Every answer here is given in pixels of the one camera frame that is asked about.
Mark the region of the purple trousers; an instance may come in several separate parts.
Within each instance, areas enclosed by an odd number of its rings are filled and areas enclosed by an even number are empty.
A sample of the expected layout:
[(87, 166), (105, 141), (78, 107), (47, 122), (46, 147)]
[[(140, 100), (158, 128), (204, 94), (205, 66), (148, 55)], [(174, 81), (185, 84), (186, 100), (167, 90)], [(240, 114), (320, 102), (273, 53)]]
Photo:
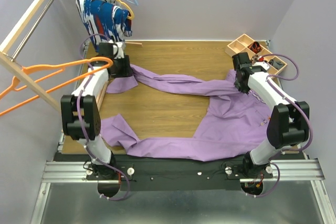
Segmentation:
[(142, 83), (167, 93), (209, 97), (207, 113), (190, 138), (143, 140), (118, 114), (101, 121), (101, 135), (108, 145), (122, 146), (128, 155), (135, 157), (208, 162), (245, 154), (265, 140), (271, 110), (255, 92), (243, 94), (234, 87), (234, 70), (224, 80), (204, 81), (184, 74), (159, 75), (136, 65), (131, 67), (133, 76), (114, 79), (108, 93), (123, 93)]

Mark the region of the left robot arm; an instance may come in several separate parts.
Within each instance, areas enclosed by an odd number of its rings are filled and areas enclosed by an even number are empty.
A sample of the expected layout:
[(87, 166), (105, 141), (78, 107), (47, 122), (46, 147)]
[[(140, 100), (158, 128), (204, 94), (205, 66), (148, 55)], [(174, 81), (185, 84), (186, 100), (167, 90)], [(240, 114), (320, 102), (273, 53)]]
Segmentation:
[(104, 179), (112, 179), (116, 175), (115, 158), (101, 136), (101, 118), (97, 105), (97, 97), (105, 83), (111, 78), (132, 76), (129, 56), (124, 54), (124, 43), (101, 42), (98, 44), (98, 56), (112, 61), (112, 65), (104, 60), (93, 60), (88, 63), (87, 76), (79, 87), (70, 95), (63, 95), (60, 100), (62, 129), (66, 136), (81, 144), (91, 158), (88, 170), (92, 174), (101, 175)]

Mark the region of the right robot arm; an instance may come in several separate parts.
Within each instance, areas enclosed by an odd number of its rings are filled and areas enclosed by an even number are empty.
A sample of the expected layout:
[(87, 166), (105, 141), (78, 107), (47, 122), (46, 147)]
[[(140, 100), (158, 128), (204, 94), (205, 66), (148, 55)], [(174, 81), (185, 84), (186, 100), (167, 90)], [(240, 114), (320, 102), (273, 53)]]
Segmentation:
[(264, 67), (254, 66), (246, 52), (232, 57), (236, 71), (234, 85), (238, 91), (254, 91), (271, 109), (266, 139), (247, 152), (240, 170), (245, 177), (255, 177), (264, 171), (270, 160), (283, 151), (292, 151), (293, 146), (305, 143), (305, 150), (313, 140), (309, 121), (310, 108), (304, 101), (297, 101), (286, 94), (272, 80)]

